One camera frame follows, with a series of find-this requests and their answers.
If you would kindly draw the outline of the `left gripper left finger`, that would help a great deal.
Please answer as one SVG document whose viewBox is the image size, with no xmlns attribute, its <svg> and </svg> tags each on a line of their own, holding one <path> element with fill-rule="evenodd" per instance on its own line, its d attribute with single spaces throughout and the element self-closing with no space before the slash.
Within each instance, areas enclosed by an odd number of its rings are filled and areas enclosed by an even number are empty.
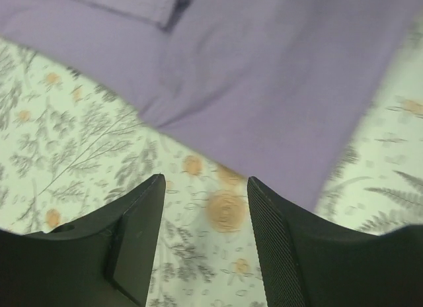
<svg viewBox="0 0 423 307">
<path fill-rule="evenodd" d="M 165 200 L 153 175 L 51 232 L 1 232 L 2 306 L 145 306 Z"/>
</svg>

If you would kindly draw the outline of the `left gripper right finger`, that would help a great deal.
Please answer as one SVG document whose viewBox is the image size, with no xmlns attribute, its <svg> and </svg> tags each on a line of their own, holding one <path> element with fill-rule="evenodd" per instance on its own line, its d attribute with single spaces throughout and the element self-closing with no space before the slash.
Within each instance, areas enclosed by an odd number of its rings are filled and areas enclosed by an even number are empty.
<svg viewBox="0 0 423 307">
<path fill-rule="evenodd" d="M 421 306 L 422 227 L 375 236 L 329 222 L 256 177 L 250 218 L 269 306 Z"/>
</svg>

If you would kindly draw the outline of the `purple t shirt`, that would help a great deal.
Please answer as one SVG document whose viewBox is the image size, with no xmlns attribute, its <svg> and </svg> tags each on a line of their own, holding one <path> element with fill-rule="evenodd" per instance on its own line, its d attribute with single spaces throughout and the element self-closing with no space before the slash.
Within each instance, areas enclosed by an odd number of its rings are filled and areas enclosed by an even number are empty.
<svg viewBox="0 0 423 307">
<path fill-rule="evenodd" d="M 422 0 L 1 0 L 1 35 L 314 209 Z"/>
</svg>

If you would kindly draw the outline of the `floral patterned table mat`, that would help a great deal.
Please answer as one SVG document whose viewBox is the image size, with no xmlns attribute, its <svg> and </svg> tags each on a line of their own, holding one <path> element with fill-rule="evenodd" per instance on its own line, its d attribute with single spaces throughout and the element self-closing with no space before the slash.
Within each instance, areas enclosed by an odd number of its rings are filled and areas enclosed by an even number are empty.
<svg viewBox="0 0 423 307">
<path fill-rule="evenodd" d="M 265 306 L 246 181 L 148 128 L 113 92 L 1 42 L 1 227 L 50 231 L 166 180 L 149 306 Z M 372 234 L 422 221 L 422 21 L 330 174 L 323 218 Z"/>
</svg>

